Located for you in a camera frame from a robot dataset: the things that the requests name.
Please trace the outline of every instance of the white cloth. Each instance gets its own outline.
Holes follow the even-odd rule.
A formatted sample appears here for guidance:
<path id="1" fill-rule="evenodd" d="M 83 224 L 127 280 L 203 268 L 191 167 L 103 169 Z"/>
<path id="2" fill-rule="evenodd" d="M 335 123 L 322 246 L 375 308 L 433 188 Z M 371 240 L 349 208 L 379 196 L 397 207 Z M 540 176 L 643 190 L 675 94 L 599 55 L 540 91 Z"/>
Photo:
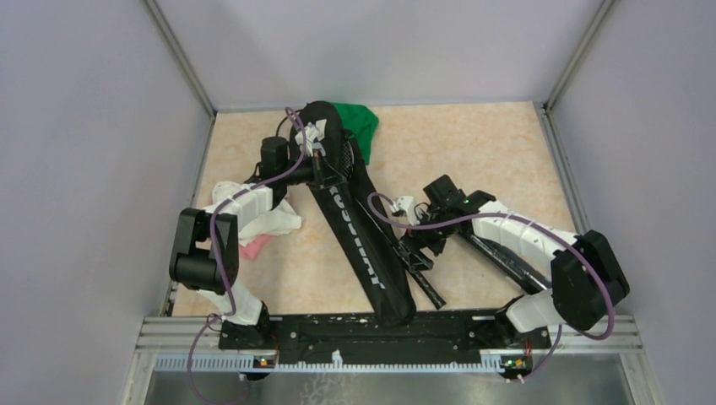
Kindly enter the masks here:
<path id="1" fill-rule="evenodd" d="M 233 181 L 220 181 L 214 186 L 211 192 L 213 204 L 204 208 L 207 212 L 213 212 L 216 206 L 223 202 L 226 198 L 238 193 L 244 188 L 243 184 Z M 236 213 L 232 206 L 236 203 L 232 202 L 222 213 Z M 278 207 L 262 213 L 253 221 L 249 222 L 243 229 L 239 229 L 239 245 L 246 246 L 256 239 L 259 235 L 286 235 L 293 230 L 298 230 L 303 223 L 303 217 L 296 214 L 293 207 L 285 199 L 281 200 Z"/>

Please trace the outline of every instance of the gray wall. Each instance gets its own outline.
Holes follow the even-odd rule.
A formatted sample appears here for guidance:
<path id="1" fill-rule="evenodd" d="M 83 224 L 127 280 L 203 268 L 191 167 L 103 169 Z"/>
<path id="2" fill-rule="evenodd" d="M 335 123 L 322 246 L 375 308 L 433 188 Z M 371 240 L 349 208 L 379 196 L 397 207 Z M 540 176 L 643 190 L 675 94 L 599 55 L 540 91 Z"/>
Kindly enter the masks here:
<path id="1" fill-rule="evenodd" d="M 713 403 L 716 2 L 621 2 L 556 110 L 668 403 Z"/>
<path id="2" fill-rule="evenodd" d="M 139 0 L 4 1 L 0 61 L 0 403 L 117 403 L 207 117 Z"/>
<path id="3" fill-rule="evenodd" d="M 545 100 L 600 0 L 159 0 L 219 109 Z"/>

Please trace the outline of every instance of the beige floor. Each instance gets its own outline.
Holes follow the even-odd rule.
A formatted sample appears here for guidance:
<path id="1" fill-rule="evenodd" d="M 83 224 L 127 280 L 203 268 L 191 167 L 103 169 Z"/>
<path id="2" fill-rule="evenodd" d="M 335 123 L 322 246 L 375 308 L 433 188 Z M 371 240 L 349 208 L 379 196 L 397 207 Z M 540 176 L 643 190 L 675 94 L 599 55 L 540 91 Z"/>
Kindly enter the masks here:
<path id="1" fill-rule="evenodd" d="M 470 193 L 481 189 L 520 213 L 572 230 L 567 205 L 531 103 L 376 107 L 380 125 L 368 171 L 380 192 L 425 201 L 422 187 L 449 174 Z M 274 135 L 280 111 L 219 114 L 198 206 L 210 203 L 217 181 L 243 181 L 258 161 L 262 138 Z M 241 280 L 273 314 L 370 311 L 371 307 L 325 218 L 305 186 L 290 189 L 305 219 L 302 229 L 273 238 L 254 262 L 243 260 Z M 496 307 L 518 288 L 461 241 L 449 240 L 426 277 L 446 309 Z M 430 301 L 410 280 L 420 310 Z M 204 298 L 180 289 L 174 316 L 214 311 Z"/>

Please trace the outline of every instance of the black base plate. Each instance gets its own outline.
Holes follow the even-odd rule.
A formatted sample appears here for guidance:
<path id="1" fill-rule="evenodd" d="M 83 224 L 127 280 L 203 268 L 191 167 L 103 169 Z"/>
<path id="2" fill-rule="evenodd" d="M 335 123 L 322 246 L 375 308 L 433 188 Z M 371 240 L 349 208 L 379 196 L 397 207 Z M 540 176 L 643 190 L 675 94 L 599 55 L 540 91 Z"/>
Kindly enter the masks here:
<path id="1" fill-rule="evenodd" d="M 260 346 L 248 347 L 236 337 L 235 325 L 224 322 L 219 348 L 280 348 L 282 364 L 326 364 L 340 350 L 348 365 L 436 365 L 480 362 L 486 348 L 522 348 L 524 340 L 500 343 L 494 320 L 497 309 L 418 312 L 401 327 L 380 327 L 371 313 L 271 316 L 269 336 Z M 549 348 L 545 328 L 523 335 L 532 348 Z"/>

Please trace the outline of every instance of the pink cloth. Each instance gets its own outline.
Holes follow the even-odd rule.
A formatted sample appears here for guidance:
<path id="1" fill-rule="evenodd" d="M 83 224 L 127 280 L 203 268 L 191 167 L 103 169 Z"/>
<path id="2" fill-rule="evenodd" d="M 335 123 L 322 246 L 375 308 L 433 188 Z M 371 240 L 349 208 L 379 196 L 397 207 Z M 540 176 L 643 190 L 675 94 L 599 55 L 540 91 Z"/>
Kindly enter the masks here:
<path id="1" fill-rule="evenodd" d="M 273 235 L 259 235 L 256 239 L 252 240 L 248 245 L 239 245 L 239 257 L 243 257 L 248 260 L 256 260 L 258 253 L 263 249 L 263 245 L 266 245 Z"/>

